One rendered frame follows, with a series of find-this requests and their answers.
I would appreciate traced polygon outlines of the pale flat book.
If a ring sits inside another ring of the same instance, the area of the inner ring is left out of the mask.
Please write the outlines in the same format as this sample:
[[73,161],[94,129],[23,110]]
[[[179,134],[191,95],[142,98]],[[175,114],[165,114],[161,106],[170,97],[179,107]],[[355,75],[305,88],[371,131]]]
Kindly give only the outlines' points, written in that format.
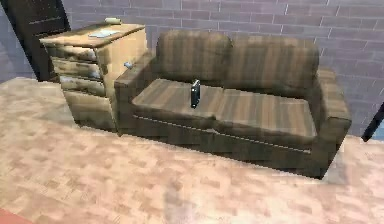
[[109,29],[101,29],[95,32],[92,32],[89,34],[89,37],[92,38],[106,38],[111,35],[117,34],[116,30],[109,30]]

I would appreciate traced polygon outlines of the dark brown room door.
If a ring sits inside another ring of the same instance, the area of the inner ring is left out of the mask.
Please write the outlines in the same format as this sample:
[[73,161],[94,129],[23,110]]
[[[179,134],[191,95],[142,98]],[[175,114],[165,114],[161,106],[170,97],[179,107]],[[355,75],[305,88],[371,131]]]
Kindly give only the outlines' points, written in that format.
[[70,31],[62,0],[0,0],[38,81],[56,82],[40,39]]

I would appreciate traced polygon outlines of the light wooden chest of drawers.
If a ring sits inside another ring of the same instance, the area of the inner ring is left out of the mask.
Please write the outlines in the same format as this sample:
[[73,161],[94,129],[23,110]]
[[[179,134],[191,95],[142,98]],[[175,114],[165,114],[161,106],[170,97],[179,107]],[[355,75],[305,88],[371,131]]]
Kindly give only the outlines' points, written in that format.
[[[89,34],[116,30],[106,38]],[[44,37],[40,40],[50,56],[61,89],[80,126],[117,132],[117,100],[114,82],[147,50],[145,26],[111,25],[105,22]]]

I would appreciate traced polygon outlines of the brown striped sofa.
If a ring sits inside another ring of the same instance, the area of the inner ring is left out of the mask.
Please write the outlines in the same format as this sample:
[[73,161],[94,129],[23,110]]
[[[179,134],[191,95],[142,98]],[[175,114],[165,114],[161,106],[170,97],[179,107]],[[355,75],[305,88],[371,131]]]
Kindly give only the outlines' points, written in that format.
[[114,85],[125,133],[317,179],[352,123],[306,39],[170,30]]

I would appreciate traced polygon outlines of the black remote control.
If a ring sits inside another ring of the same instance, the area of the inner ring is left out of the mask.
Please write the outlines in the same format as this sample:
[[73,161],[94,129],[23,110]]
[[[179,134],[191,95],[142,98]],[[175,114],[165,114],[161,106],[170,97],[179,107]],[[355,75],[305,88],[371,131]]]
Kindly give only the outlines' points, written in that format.
[[196,79],[191,86],[191,107],[196,108],[200,102],[200,81]]

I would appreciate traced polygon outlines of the black slanted bar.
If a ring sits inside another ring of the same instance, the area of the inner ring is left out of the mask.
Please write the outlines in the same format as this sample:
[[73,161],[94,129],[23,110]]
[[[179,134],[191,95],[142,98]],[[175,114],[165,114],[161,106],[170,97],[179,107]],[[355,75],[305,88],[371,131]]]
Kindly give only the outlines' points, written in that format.
[[381,104],[379,110],[374,115],[371,122],[365,129],[363,135],[361,136],[364,142],[367,142],[372,138],[373,134],[375,133],[377,128],[380,126],[383,119],[384,119],[384,102]]

